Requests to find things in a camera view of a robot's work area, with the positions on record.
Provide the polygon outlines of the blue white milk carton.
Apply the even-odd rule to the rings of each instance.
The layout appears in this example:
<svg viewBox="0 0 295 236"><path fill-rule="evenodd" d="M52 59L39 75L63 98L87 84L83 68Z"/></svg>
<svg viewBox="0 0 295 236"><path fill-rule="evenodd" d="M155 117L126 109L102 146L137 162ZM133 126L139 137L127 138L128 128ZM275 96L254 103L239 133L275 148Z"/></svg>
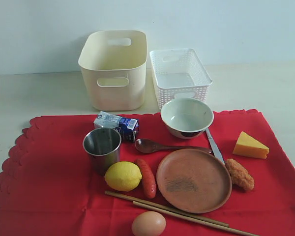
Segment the blue white milk carton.
<svg viewBox="0 0 295 236"><path fill-rule="evenodd" d="M101 111L94 120L95 128L115 129L123 141L134 143L139 132L139 121Z"/></svg>

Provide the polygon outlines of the yellow lemon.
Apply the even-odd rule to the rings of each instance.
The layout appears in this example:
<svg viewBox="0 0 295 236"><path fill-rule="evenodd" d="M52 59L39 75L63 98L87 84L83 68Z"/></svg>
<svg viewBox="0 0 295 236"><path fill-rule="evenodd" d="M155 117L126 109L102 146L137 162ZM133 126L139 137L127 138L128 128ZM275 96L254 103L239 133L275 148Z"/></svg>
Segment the yellow lemon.
<svg viewBox="0 0 295 236"><path fill-rule="evenodd" d="M129 192L135 189L142 179L139 167L127 161L111 165L104 175L104 180L114 190Z"/></svg>

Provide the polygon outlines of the yellow cheese wedge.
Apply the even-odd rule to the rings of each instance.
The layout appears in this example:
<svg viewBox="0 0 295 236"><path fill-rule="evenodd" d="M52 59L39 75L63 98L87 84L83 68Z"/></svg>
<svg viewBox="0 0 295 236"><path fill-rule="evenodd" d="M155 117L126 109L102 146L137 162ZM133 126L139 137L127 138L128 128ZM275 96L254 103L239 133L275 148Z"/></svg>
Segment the yellow cheese wedge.
<svg viewBox="0 0 295 236"><path fill-rule="evenodd" d="M244 131L241 131L236 141L233 154L258 159L267 159L269 148Z"/></svg>

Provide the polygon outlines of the dark wooden spoon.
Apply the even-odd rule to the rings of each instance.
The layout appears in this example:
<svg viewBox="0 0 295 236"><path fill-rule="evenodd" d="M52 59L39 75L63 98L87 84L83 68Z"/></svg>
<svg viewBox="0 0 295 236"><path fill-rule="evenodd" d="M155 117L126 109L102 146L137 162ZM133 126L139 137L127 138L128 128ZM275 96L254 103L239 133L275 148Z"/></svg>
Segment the dark wooden spoon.
<svg viewBox="0 0 295 236"><path fill-rule="evenodd" d="M161 150L178 150L178 149L197 149L197 150L201 150L207 153L212 154L213 151L209 148L205 148L205 147L195 147L195 146L168 146L168 145L163 145L160 143L157 143L153 140L150 139L137 139L135 141L135 148L136 150L138 150L139 152L142 153L154 153L157 151L161 151Z"/></svg>

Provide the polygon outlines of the pale green ceramic bowl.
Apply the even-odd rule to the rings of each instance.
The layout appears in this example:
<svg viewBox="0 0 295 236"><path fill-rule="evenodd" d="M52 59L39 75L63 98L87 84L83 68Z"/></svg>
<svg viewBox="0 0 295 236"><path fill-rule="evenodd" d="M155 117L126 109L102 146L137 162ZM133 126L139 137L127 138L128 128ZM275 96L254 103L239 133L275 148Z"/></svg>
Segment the pale green ceramic bowl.
<svg viewBox="0 0 295 236"><path fill-rule="evenodd" d="M180 139L200 136L214 120L211 108L193 98L175 98L167 102L160 115L168 131Z"/></svg>

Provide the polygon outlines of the stainless steel cup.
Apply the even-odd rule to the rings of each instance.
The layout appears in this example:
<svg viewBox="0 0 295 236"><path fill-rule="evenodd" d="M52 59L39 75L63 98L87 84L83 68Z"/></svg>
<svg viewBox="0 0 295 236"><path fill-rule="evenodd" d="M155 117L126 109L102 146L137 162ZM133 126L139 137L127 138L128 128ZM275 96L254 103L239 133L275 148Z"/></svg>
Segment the stainless steel cup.
<svg viewBox="0 0 295 236"><path fill-rule="evenodd" d="M94 170L101 176L120 161L121 135L112 128L97 128L90 131L83 140Z"/></svg>

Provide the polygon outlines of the white perforated plastic basket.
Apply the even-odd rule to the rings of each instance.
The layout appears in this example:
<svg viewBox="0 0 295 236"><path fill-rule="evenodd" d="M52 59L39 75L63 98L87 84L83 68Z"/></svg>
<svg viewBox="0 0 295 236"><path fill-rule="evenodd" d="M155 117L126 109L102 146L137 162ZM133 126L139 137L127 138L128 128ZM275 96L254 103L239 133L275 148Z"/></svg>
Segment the white perforated plastic basket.
<svg viewBox="0 0 295 236"><path fill-rule="evenodd" d="M149 56L159 108L174 98L206 100L212 79L193 49L154 50Z"/></svg>

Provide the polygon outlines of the red sausage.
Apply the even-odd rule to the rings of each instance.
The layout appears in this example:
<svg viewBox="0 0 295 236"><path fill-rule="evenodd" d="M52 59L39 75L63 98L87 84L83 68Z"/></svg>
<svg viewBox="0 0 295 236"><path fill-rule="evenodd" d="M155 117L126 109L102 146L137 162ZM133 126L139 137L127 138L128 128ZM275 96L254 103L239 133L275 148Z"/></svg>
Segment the red sausage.
<svg viewBox="0 0 295 236"><path fill-rule="evenodd" d="M139 167L142 174L144 195L148 199L153 199L156 196L157 184L149 164L143 159L135 160L135 164Z"/></svg>

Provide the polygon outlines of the cream plastic storage bin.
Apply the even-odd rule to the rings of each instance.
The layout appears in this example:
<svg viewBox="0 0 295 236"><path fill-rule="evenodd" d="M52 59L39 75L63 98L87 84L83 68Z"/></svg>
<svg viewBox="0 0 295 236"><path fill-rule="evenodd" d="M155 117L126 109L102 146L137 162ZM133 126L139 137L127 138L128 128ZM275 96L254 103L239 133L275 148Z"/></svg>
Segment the cream plastic storage bin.
<svg viewBox="0 0 295 236"><path fill-rule="evenodd" d="M138 30L90 34L78 64L92 106L100 111L130 111L145 98L147 38Z"/></svg>

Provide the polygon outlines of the silver table knife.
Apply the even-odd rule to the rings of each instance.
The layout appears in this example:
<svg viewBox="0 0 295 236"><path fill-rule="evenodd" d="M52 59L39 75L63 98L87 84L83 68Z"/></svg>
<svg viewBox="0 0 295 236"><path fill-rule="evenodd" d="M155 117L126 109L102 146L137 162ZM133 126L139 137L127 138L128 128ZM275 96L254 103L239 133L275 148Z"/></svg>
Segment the silver table knife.
<svg viewBox="0 0 295 236"><path fill-rule="evenodd" d="M213 139L213 137L212 137L212 135L210 133L210 130L207 128L205 130L205 132L206 132L206 135L207 135L207 138L208 138L208 141L209 141L209 144L211 146L211 149L212 149L212 152L213 152L214 156L218 160L220 160L223 164L225 164L224 158L223 158L223 156L222 156L222 154L221 154L221 152L220 152L220 150L219 150L219 148L218 148L215 140Z"/></svg>

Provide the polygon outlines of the brown clay plate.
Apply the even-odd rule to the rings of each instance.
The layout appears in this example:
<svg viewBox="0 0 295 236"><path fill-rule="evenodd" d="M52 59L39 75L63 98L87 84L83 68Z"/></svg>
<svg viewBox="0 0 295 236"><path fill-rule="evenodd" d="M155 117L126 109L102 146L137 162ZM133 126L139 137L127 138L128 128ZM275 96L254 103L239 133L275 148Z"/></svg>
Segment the brown clay plate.
<svg viewBox="0 0 295 236"><path fill-rule="evenodd" d="M220 208L232 192L225 165L197 149L181 149L165 156L158 166L156 182L171 205L194 214Z"/></svg>

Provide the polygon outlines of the upper wooden chopstick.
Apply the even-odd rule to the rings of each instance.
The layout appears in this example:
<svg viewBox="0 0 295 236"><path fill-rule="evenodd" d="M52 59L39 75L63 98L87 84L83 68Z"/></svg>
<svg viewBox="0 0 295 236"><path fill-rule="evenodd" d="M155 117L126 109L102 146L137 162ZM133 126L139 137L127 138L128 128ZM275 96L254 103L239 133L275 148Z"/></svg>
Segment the upper wooden chopstick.
<svg viewBox="0 0 295 236"><path fill-rule="evenodd" d="M124 194L121 194L121 193L105 190L105 194L113 196L113 197L117 197L117 198L120 198L120 199L128 200L128 201L136 201L136 202L139 202L139 203L142 203L142 204L146 204L148 206L156 207L156 208L159 208L159 209L162 209L162 210L167 210L167 211L170 211L170 212L173 212L173 213L177 213L177 214L180 214L180 215L183 215L183 216L188 216L188 217L198 219L198 220L203 220L203 221L213 223L213 224L217 224L217 225L220 225L220 226L229 227L229 224L226 224L226 223L223 223L223 222L220 222L220 221L216 221L216 220L204 217L204 216L188 213L188 212L185 212L185 211L173 208L173 207L164 206L164 205L157 204L157 203L154 203L154 202L150 202L150 201L135 198L135 197L132 197L132 196L124 195Z"/></svg>

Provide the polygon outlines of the wooden chopstick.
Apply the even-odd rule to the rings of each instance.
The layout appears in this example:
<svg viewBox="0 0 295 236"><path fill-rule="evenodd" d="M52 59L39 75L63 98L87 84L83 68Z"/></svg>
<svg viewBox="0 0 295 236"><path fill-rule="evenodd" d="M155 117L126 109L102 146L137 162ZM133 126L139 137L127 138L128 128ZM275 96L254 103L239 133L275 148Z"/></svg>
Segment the wooden chopstick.
<svg viewBox="0 0 295 236"><path fill-rule="evenodd" d="M167 215L179 218L179 219L183 219L183 220L190 221L190 222L193 222L193 223L197 223L197 224L200 224L200 225L204 225L204 226L207 226L207 227L219 229L219 230L226 231L226 232L229 232L229 233L242 235L242 236L257 236L256 234L252 234L252 233L249 233L249 232L244 232L244 231L241 231L241 230L233 229L233 228L230 228L230 227L226 227L226 226L222 226L222 225L218 225L218 224L214 224L214 223L210 223L210 222L206 222L206 221L203 221L203 220L200 220L200 219L195 219L195 218L192 218L192 217L189 217L189 216L184 216L184 215L181 215L181 214L178 214L178 213L170 212L168 210L160 209L160 208L157 208L157 207L154 207L154 206L149 206L149 205L137 202L137 201L133 201L132 203L134 205L142 207L142 208L154 210L154 211L157 211L159 213L167 214Z"/></svg>
<svg viewBox="0 0 295 236"><path fill-rule="evenodd" d="M188 216L188 217L198 219L198 220L203 220L203 221L213 223L213 224L217 224L217 225L220 225L220 226L229 227L229 224L226 224L226 223L223 223L223 222L220 222L220 221L216 221L216 220L204 217L204 216L188 213L188 212L185 212L185 211L173 208L173 207L164 206L164 205L157 204L157 203L154 203L154 202L150 202L150 201L135 198L135 197L132 197L132 196L124 195L124 194L121 194L121 193L105 190L105 194L113 196L113 197L117 197L117 198L120 198L120 199L128 200L128 201L136 201L136 202L139 202L139 203L142 203L142 204L146 204L148 206L156 207L156 208L159 208L159 209L162 209L162 210L167 210L167 211L170 211L170 212L173 212L173 213L177 213L177 214L180 214L180 215L183 215L183 216Z"/></svg>

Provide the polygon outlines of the red scalloped cloth mat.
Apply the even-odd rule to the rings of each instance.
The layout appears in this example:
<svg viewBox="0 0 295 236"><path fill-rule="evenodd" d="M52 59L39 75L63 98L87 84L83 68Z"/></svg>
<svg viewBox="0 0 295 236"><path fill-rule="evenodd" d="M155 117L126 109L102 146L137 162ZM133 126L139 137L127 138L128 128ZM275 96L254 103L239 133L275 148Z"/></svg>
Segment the red scalloped cloth mat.
<svg viewBox="0 0 295 236"><path fill-rule="evenodd" d="M252 191L234 187L229 200L206 217L261 236L295 236L295 169L262 113L214 114L210 132L224 159L254 178ZM104 178L84 151L94 115L42 116L30 121L0 173L0 236L129 236L144 212L105 194ZM244 131L269 148L267 159L233 154Z"/></svg>

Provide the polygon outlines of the brown egg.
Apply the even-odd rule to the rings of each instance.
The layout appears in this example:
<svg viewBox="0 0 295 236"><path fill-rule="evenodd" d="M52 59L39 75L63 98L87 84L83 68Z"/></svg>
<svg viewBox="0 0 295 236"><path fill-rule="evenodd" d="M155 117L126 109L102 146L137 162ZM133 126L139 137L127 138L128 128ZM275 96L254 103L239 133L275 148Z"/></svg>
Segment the brown egg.
<svg viewBox="0 0 295 236"><path fill-rule="evenodd" d="M156 211L146 211L134 219L131 228L135 236L159 236L166 228L166 220Z"/></svg>

